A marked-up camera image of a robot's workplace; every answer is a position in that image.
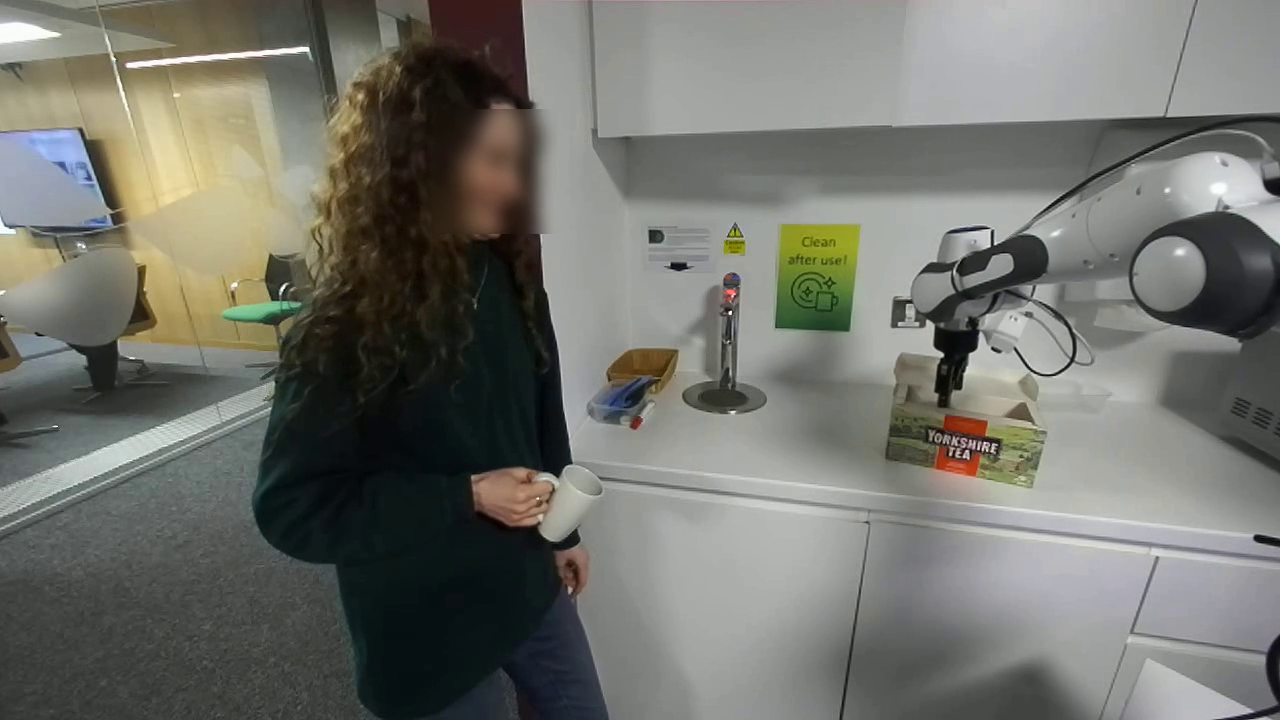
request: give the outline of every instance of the kitchen counter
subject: kitchen counter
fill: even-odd
[[[752,417],[693,411],[688,383],[639,434],[578,419],[574,461],[614,484],[1280,559],[1253,541],[1280,536],[1274,464],[1169,408],[1046,406],[1037,490],[1007,490],[888,464],[888,383],[752,381],[767,393]]]

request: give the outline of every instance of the white robotic arm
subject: white robotic arm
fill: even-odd
[[[963,389],[979,319],[1027,303],[1032,286],[1128,278],[1142,311],[1218,338],[1255,338],[1280,319],[1280,197],[1262,168],[1231,154],[1122,166],[1071,206],[1040,213],[1007,242],[956,227],[914,286],[912,303],[945,354],[935,395]]]

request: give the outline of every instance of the long curly brown hair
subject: long curly brown hair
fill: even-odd
[[[314,201],[321,290],[284,343],[280,378],[346,372],[368,408],[400,383],[461,367],[467,251],[475,242],[435,234],[423,217],[426,172],[446,158],[433,112],[446,104],[524,104],[482,61],[450,44],[403,44],[351,86],[326,124],[326,180]],[[528,334],[544,343],[538,242],[504,237]]]

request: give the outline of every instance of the woman's right hand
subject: woman's right hand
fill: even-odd
[[[533,467],[496,467],[473,478],[473,510],[504,530],[536,530],[546,517],[553,490]]]

